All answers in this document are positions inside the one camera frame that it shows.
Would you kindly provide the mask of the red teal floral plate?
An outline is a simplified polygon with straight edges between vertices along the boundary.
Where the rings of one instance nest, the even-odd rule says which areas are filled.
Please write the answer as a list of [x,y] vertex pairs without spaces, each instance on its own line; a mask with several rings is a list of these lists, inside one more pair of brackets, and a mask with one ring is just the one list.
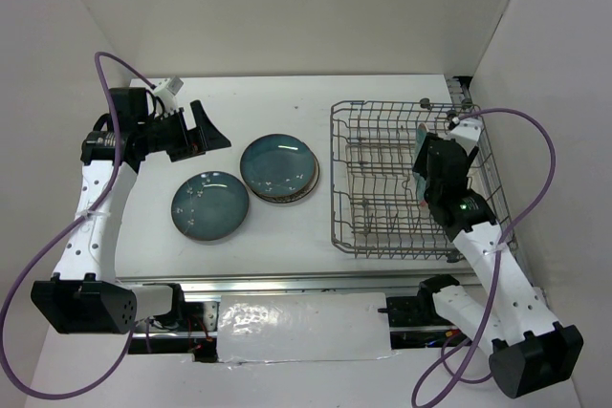
[[[426,143],[427,136],[427,127],[424,123],[420,123],[416,129],[415,135],[415,145],[414,145],[414,153],[413,160],[417,162],[421,150],[423,149],[423,145]],[[416,200],[419,206],[426,206],[425,201],[425,190],[426,190],[426,179],[423,178],[415,169],[412,170],[413,178],[415,181],[415,193]]]

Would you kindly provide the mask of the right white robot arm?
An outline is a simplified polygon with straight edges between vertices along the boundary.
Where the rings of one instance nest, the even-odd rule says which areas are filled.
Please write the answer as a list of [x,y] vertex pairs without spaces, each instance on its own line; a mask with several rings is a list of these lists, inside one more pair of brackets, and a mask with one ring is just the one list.
[[455,139],[427,134],[414,164],[426,181],[431,217],[469,262],[488,294],[479,305],[456,280],[434,282],[417,312],[428,324],[444,318],[487,356],[501,392],[518,398],[567,380],[584,344],[574,325],[548,309],[505,243],[488,202],[468,186],[475,151]]

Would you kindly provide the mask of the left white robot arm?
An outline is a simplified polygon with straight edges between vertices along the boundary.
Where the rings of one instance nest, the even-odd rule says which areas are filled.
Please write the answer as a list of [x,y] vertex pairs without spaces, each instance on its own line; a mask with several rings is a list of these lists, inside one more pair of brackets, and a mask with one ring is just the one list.
[[31,299],[62,334],[125,334],[153,317],[176,331],[187,322],[189,310],[179,285],[123,286],[117,279],[123,211],[147,155],[165,152],[171,161],[182,161],[228,148],[230,141],[199,100],[190,103],[195,125],[188,128],[181,108],[165,107],[152,115],[144,88],[113,88],[110,96],[113,109],[97,120],[81,144],[76,225],[51,279],[34,282]]

